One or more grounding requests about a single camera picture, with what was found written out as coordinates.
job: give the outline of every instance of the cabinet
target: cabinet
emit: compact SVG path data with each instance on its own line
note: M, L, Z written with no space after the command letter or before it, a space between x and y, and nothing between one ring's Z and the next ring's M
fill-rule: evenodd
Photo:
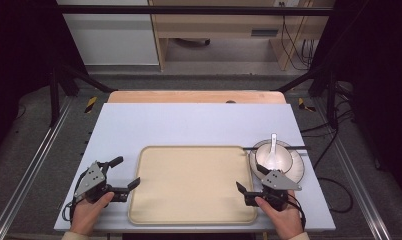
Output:
M277 0L149 0L152 6L273 7ZM332 7L334 0L299 0L297 7ZM152 15L161 69L169 38L269 38L279 66L285 70L300 39L320 39L328 17L240 15ZM283 24L287 32L282 35Z
M145 0L57 0L59 5L147 5ZM148 14L64 14L85 65L158 65Z

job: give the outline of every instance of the black cable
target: black cable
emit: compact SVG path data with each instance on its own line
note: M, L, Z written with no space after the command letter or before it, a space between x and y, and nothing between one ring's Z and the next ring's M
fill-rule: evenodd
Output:
M23 117L23 115L26 113L26 110L27 110L27 109L26 109L26 106L24 106L23 104L19 104L19 107L22 107L22 108L23 108L23 112L22 112L19 116L17 116L15 120L17 120L17 119Z
M79 179L77 180L76 186L74 187L73 193L76 192L77 188L80 186L80 182L82 181L83 177L86 175L87 172L88 172L88 170L85 170L82 174L80 174ZM77 204L76 197L73 195L73 200L71 200L71 202L67 203L66 206L63 208L62 216L63 216L64 221L72 223L76 204ZM69 210L69 216L70 216L69 219L66 218L66 213L65 213L67 208L70 209Z
M303 61L306 64L306 66L310 68L311 62L313 61L314 40L310 40L310 46L308 46L308 44L306 43L308 43L308 41L304 39L303 45L301 47L301 57L302 57L301 61ZM306 48L306 46L309 48L307 57L304 55L304 49Z
M306 69L302 69L302 68L297 68L295 65L294 65L294 63L292 62L292 59L291 59L291 57L290 57L290 55L289 55L289 53L286 51L286 47L285 47L285 45L283 44L283 32L284 32L284 29L286 29L286 23L285 23L285 16L282 16L282 31L281 31L281 44L282 44L282 48L283 48L283 50L284 50L284 52L286 53L286 55L288 56L288 60L289 60L289 62L291 63L291 65L292 65L292 67L294 68L294 69L296 69L296 70L308 70L307 68Z
M353 94L351 92L349 92L348 90L344 89L343 87L341 87L341 85L336 84L336 93L339 94L339 97L344 96L346 99L351 100L353 99Z
M288 196L290 196L292 199L295 200L296 204L293 203L293 202L291 202L291 201L289 201L289 200L283 199L281 196L278 196L278 195L269 194L268 196L269 196L269 197L273 197L273 198L279 200L279 201L282 202L282 203L287 203L287 204L293 206L294 208L296 208L296 209L300 212L300 214L301 214L301 217L300 217L301 226L303 227L303 230L305 229L305 226L306 226L306 215L304 214L304 211L303 211L303 208L301 207L300 202L299 202L294 196L292 196L291 194L288 194Z
M329 209L329 211L336 212L336 213L347 213L347 212L351 211L351 209L353 209L353 206L354 206L353 196L351 195L350 191L344 185L342 185L341 183L339 183L335 180L332 180L330 178L318 177L317 180L328 181L328 182L332 182L332 183L338 185L339 187L344 189L344 191L347 193L348 197L350 198L350 204L346 209L342 209L342 210Z
M331 135L331 134L334 134L335 133L335 131L333 131L333 132L328 132L328 133L323 133L323 134L320 134L320 135L302 135L302 137L303 138L315 138L315 137L325 137L325 136L328 136L328 135Z
M341 122L343 122L343 121L345 121L345 120L347 120L347 119L350 119L350 118L353 118L353 110L347 110L347 111L345 111L343 114L341 114L341 116L339 116L338 117L338 119L340 119L340 118L342 118L342 117L345 117L345 115L349 115L348 117L346 117L346 118L343 118L341 121L340 121L340 123Z
M352 112L352 110L347 110L346 112L344 112L344 113L342 113L341 115L339 115L339 116L337 117L337 119L342 118L343 116L347 115L347 114L350 113L350 112ZM317 129L320 129L320 128L324 128L324 127L326 127L326 126L328 126L328 125L329 125L329 123L326 122L326 123L321 124L321 125L318 125L318 126L316 126L316 127L312 127L312 128L307 128L307 129L300 130L300 133L306 133L306 132L314 131L314 130L317 130Z
M295 46L295 41L292 40L291 34L289 34L288 28L286 27L285 16L282 16L282 18L283 18L283 27L284 27L284 29L285 29L286 35L288 35L289 41L291 42L292 47L294 48L294 51L295 51L295 53L296 53L297 56L298 56L298 59L300 59L300 61L304 64L304 66L308 67L308 66L303 62L303 60L301 59L300 54L299 54L298 51L297 51L297 47Z
M353 119L353 116L348 116L348 117L342 119L339 123L345 122L345 121L347 121L347 120L349 120L349 119L352 120L352 119Z
M329 150L329 148L332 146L332 143L335 141L336 136L338 135L338 128L335 129L335 134L332 137L331 141L329 142L328 146L326 146L325 150L323 150L322 154L320 157L317 159L316 163L313 165L313 170L316 170L317 165L319 165L320 161L322 161L323 156L325 156L326 152Z
M344 101L341 101L341 102L339 102L337 105L336 105L336 108L338 108L339 106L341 106L342 104L344 104L344 103L348 103L348 104L350 104L351 103L351 101L350 100L344 100Z

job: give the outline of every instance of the aluminum frame rail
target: aluminum frame rail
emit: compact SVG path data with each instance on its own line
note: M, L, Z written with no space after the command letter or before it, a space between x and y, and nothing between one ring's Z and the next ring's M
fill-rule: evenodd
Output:
M320 98L313 98L314 105L317 106L318 112L321 115L323 121L327 121L326 118L326 108L324 106L323 100ZM369 192L366 189L360 175L357 173L341 139L336 136L335 139L335 153L338 156L341 167L347 177L350 187L353 191L353 195L357 199L357 203L363 212L367 224L369 225L370 231L377 240L390 240L391 236L388 229L385 226Z
M36 10L59 11L63 14L180 14L180 15L275 15L334 16L353 14L355 10L319 7L239 7L239 6L112 6L58 5L33 6Z
M4 239L5 235L8 232L12 222L14 221L15 216L17 215L18 211L20 210L21 205L24 202L24 199L29 192L33 181L35 180L40 167L42 166L43 162L48 155L49 150L51 149L54 140L57 137L58 132L60 131L67 114L71 108L73 103L74 97L66 97L62 109L61 109L61 116L57 123L50 127L48 132L45 135L41 145L39 146L36 154L34 155L32 161L29 164L26 172L24 173L23 177L20 180L20 183L16 187L13 195L11 196L10 200L8 201L4 211L0 215L0 239Z

